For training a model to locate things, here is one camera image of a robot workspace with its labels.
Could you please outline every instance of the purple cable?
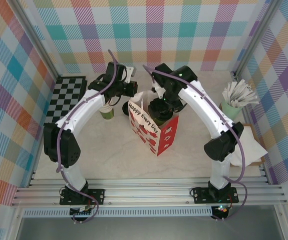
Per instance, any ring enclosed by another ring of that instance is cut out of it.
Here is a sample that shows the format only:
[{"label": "purple cable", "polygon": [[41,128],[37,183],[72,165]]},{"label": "purple cable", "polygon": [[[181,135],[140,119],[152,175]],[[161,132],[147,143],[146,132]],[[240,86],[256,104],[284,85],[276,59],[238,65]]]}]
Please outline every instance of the purple cable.
[{"label": "purple cable", "polygon": [[226,177],[226,176],[223,176],[223,177],[224,177],[227,181],[229,181],[230,183],[240,184],[240,185],[242,185],[242,186],[245,188],[245,199],[244,199],[242,205],[240,206],[240,208],[243,207],[243,206],[245,205],[246,199],[247,199],[247,188],[246,188],[246,186],[245,186],[243,183],[240,182],[240,180],[241,180],[241,179],[243,178],[243,176],[244,176],[246,163],[245,163],[245,154],[244,154],[244,150],[243,150],[242,144],[241,144],[241,142],[240,142],[240,140],[239,140],[239,137],[238,137],[237,134],[235,133],[235,131],[230,127],[230,125],[229,125],[228,123],[226,123],[225,118],[224,118],[224,117],[222,116],[222,114],[217,110],[216,106],[214,106],[214,105],[212,104],[212,102],[211,102],[207,97],[205,97],[204,94],[203,94],[200,90],[198,90],[194,85],[192,85],[191,83],[189,83],[189,82],[185,81],[184,79],[181,79],[181,78],[179,78],[179,77],[177,77],[177,76],[173,76],[173,75],[164,73],[164,72],[162,72],[162,71],[157,71],[157,70],[152,69],[152,68],[149,68],[149,67],[147,67],[147,66],[145,66],[145,65],[143,65],[143,68],[151,75],[152,78],[153,78],[153,76],[152,76],[151,73],[154,72],[154,73],[157,73],[157,74],[160,74],[160,75],[163,75],[163,76],[166,76],[166,77],[175,79],[175,80],[177,80],[177,81],[180,81],[180,82],[186,84],[187,86],[190,86],[190,87],[191,87],[194,91],[196,91],[201,97],[203,97],[203,99],[205,99],[205,101],[206,101],[206,102],[209,104],[209,106],[216,112],[216,114],[219,116],[219,118],[222,120],[222,122],[225,123],[225,126],[227,126],[227,128],[228,128],[228,129],[230,130],[230,132],[233,134],[234,138],[236,139],[236,141],[237,141],[237,143],[238,143],[238,146],[239,146],[239,149],[240,149],[240,153],[241,153],[241,156],[242,156],[242,171],[241,171],[240,176],[239,176],[239,178],[238,178],[237,180],[232,180],[232,179],[230,179],[230,178],[228,178],[228,177]]},{"label": "purple cable", "polygon": [[75,220],[75,216],[73,216],[73,220],[75,221],[75,223],[79,223],[79,224],[86,223],[86,222],[90,221],[91,219],[93,219],[94,216],[95,216],[95,215],[97,214],[97,212],[98,212],[99,204],[98,204],[97,200],[94,199],[92,196],[89,196],[89,195],[87,195],[87,194],[85,194],[85,193],[77,190],[76,188],[74,188],[74,187],[69,183],[68,179],[66,178],[65,173],[62,171],[62,158],[61,158],[61,152],[60,152],[60,137],[61,137],[61,135],[62,135],[62,132],[63,132],[63,130],[64,130],[64,127],[66,126],[66,121],[69,121],[70,118],[72,117],[72,115],[73,115],[83,104],[85,104],[85,103],[88,102],[89,100],[97,97],[98,95],[102,94],[103,92],[105,92],[105,91],[113,84],[113,82],[114,82],[114,80],[115,80],[115,77],[116,77],[117,63],[118,63],[118,62],[117,62],[117,60],[115,59],[115,57],[114,57],[114,55],[112,54],[112,52],[111,52],[110,50],[108,50],[108,52],[109,52],[109,54],[110,54],[110,56],[112,57],[113,62],[114,62],[114,74],[113,74],[113,77],[112,77],[111,81],[109,82],[109,84],[108,84],[104,89],[102,89],[102,90],[99,91],[98,93],[90,96],[90,97],[87,98],[85,101],[80,102],[80,103],[70,112],[70,114],[68,115],[67,119],[64,121],[63,125],[61,126],[61,128],[60,128],[60,130],[59,130],[59,133],[58,133],[58,136],[57,136],[58,168],[56,169],[56,172],[57,172],[57,173],[61,172],[63,179],[65,180],[65,182],[68,184],[68,186],[69,186],[72,190],[74,190],[75,192],[77,192],[77,193],[79,193],[79,194],[81,194],[81,195],[83,195],[83,196],[85,196],[85,197],[90,198],[90,199],[93,200],[93,201],[96,203],[96,205],[97,205],[97,208],[96,208],[95,213],[94,213],[92,216],[90,216],[89,218],[87,218],[86,220],[84,220],[84,221],[77,221],[77,220]]}]

